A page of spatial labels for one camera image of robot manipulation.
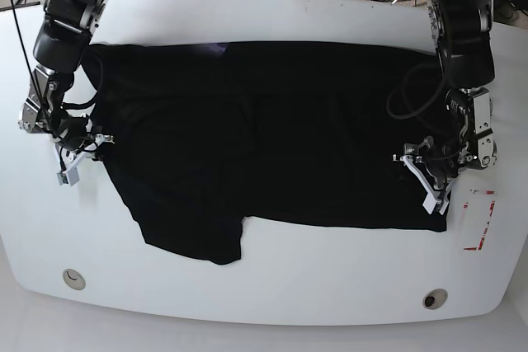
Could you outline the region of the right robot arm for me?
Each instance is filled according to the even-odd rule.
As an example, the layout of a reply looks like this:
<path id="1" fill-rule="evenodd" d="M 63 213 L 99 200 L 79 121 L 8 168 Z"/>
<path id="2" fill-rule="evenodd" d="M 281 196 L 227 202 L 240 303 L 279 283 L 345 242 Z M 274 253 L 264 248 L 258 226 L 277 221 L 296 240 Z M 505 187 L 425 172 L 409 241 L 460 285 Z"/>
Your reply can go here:
<path id="1" fill-rule="evenodd" d="M 59 164 L 62 185 L 78 182 L 78 164 L 93 158 L 110 135 L 92 127 L 87 110 L 96 103 L 67 103 L 74 74 L 92 41 L 107 0 L 45 0 L 44 20 L 35 40 L 35 67 L 28 69 L 30 86 L 19 127 L 28 134 L 48 134 Z"/>

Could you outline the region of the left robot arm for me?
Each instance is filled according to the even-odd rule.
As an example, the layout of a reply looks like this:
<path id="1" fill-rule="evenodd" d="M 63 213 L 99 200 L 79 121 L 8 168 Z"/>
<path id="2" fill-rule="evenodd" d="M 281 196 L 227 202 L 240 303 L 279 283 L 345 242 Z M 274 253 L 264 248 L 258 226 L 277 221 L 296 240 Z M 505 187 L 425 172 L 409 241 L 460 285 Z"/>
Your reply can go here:
<path id="1" fill-rule="evenodd" d="M 442 148 L 428 136 L 419 144 L 407 143 L 394 158 L 420 181 L 426 191 L 424 209 L 444 213 L 448 195 L 466 169 L 484 170 L 495 163 L 491 118 L 493 104 L 487 84 L 495 78 L 491 49 L 493 0 L 431 0 L 431 36 L 436 45 L 442 79 L 437 89 L 417 109 L 406 114 L 390 111 L 394 120 L 420 117 L 439 98 L 453 117 L 457 131 Z"/>

